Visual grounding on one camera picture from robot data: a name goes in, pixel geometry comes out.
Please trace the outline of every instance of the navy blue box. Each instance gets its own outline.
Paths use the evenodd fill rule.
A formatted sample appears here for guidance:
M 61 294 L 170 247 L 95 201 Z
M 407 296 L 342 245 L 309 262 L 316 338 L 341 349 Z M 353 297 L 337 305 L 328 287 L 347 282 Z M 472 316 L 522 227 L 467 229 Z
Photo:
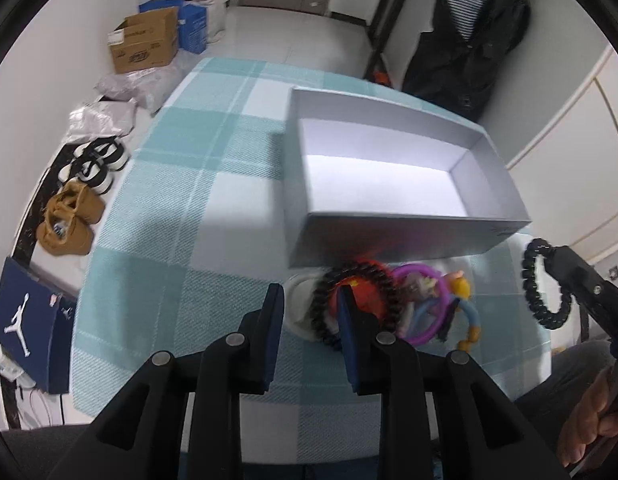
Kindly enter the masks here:
M 150 0 L 138 7 L 139 12 L 177 7 L 178 44 L 180 48 L 202 54 L 206 50 L 206 8 L 185 0 Z
M 0 278 L 0 343 L 41 390 L 69 391 L 76 299 L 7 258 Z

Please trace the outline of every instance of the black coiled cable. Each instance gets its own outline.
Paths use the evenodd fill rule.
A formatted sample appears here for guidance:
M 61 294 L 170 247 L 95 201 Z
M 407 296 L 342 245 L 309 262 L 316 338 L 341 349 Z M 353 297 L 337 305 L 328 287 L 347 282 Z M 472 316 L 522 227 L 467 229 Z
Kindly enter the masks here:
M 382 330 L 394 333 L 398 327 L 402 306 L 398 300 L 398 291 L 393 280 L 379 265 L 372 262 L 347 262 L 327 272 L 317 283 L 309 309 L 311 327 L 316 335 L 334 350 L 342 350 L 340 336 L 333 334 L 324 321 L 329 297 L 336 289 L 336 285 L 347 278 L 359 276 L 373 283 L 380 295 L 384 298 L 386 313 L 382 320 Z
M 560 309 L 551 312 L 538 292 L 538 284 L 535 279 L 535 259 L 538 256 L 548 258 L 553 254 L 553 246 L 542 238 L 532 240 L 526 247 L 522 260 L 522 287 L 524 296 L 529 303 L 529 309 L 535 319 L 543 327 L 549 330 L 560 328 L 567 321 L 571 312 L 571 292 L 565 286 L 560 285 Z

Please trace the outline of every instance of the table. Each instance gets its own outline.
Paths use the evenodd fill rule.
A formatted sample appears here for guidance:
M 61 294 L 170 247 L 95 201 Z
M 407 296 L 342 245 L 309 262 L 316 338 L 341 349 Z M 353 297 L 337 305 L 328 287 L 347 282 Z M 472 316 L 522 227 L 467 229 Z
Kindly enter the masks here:
M 95 240 L 72 343 L 77 409 L 96 415 L 157 350 L 203 350 L 260 308 L 270 282 L 297 272 L 286 266 L 280 165 L 293 86 L 375 96 L 468 123 L 346 76 L 203 59 L 136 150 Z M 529 313 L 518 278 L 530 239 L 517 234 L 480 256 L 429 262 L 465 271 L 483 322 L 472 355 L 511 397 L 550 373 L 549 333 Z M 465 334 L 458 316 L 448 343 L 425 350 L 445 354 Z M 340 354 L 286 329 L 270 392 L 244 396 L 241 412 L 245 462 L 333 462 L 378 450 L 379 398 L 355 396 Z

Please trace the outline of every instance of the jordan shoe box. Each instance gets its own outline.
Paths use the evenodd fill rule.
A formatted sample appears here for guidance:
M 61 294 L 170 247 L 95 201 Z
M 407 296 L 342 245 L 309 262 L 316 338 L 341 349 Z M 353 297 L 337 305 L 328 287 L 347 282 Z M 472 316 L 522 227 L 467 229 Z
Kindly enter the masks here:
M 69 391 L 76 299 L 7 258 L 0 278 L 0 343 L 37 386 Z

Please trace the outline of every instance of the black and white sneaker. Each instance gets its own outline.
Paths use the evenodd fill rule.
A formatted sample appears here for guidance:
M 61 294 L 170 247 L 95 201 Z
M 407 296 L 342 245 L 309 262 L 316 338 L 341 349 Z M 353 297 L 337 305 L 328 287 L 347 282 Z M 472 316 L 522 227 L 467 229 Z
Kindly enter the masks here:
M 98 195 L 105 194 L 113 184 L 113 177 L 102 159 L 89 153 L 83 153 L 58 172 L 58 180 L 63 185 L 72 178 L 84 182 Z
M 73 155 L 79 158 L 83 153 L 92 153 L 99 157 L 112 171 L 120 171 L 129 161 L 129 155 L 124 149 L 124 144 L 116 137 L 101 137 L 87 144 L 78 146 Z

